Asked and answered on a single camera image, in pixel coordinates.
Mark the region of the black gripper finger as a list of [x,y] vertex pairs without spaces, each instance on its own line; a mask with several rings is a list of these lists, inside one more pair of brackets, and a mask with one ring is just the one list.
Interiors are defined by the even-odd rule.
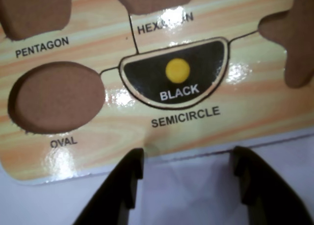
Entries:
[[307,208],[295,191],[258,154],[233,149],[233,173],[251,225],[306,225]]
[[144,150],[129,151],[84,207],[75,225],[127,225],[143,178]]

